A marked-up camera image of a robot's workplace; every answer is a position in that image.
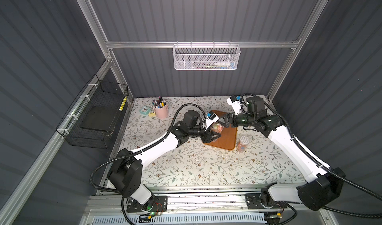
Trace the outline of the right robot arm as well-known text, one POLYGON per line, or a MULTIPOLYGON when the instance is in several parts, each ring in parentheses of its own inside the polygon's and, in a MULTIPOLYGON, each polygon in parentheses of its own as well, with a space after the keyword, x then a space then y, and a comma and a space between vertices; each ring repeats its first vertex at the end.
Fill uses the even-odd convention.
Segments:
POLYGON ((253 127, 271 142, 276 144, 294 163, 304 178, 303 183, 276 183, 261 190, 261 203, 264 208, 271 208, 278 202, 304 204, 307 208, 318 211, 337 199, 343 188, 344 172, 336 168, 334 175, 326 171, 329 165, 314 155, 289 130, 281 116, 269 115, 267 105, 259 96, 244 100, 241 96, 227 99, 233 108, 220 122, 225 127, 253 127))

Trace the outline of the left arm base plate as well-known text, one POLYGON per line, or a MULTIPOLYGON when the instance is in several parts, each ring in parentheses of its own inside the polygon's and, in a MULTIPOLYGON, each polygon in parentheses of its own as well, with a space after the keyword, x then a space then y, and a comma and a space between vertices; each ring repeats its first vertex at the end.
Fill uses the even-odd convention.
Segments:
POLYGON ((126 202, 126 211, 128 213, 159 213, 166 212, 168 205, 168 196, 153 195, 146 203, 140 204, 134 199, 128 199, 126 202))

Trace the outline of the candy jar with patterned lid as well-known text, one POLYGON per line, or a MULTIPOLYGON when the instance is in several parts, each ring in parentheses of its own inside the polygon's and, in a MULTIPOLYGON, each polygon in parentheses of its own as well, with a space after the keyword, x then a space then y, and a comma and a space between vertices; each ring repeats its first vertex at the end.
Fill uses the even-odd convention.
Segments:
POLYGON ((222 133, 223 129, 224 128, 219 128, 219 124, 217 122, 213 123, 210 127, 210 130, 214 130, 220 134, 222 133))

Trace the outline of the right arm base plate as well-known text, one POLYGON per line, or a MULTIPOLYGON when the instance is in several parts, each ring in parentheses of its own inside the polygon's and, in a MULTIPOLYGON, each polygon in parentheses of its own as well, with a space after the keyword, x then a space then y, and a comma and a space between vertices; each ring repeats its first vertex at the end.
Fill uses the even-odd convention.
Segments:
POLYGON ((254 209, 281 209, 286 205, 283 202, 275 202, 269 195, 265 193, 247 193, 245 194, 245 202, 249 210, 254 209))

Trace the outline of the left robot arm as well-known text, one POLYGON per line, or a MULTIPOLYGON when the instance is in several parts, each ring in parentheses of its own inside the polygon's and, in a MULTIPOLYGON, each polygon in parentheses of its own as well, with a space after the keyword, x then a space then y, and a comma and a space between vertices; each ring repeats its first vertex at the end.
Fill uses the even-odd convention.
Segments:
POLYGON ((200 137, 205 143, 219 138, 220 134, 210 129, 210 126, 218 120, 218 115, 212 111, 207 113, 204 118, 201 118, 199 113, 194 110, 187 111, 181 121, 170 126, 169 133, 141 149, 121 150, 117 154, 119 160, 111 164, 107 175, 109 182, 123 198, 132 198, 141 205, 152 204, 152 192, 141 184, 144 168, 165 153, 186 143, 189 138, 200 137))

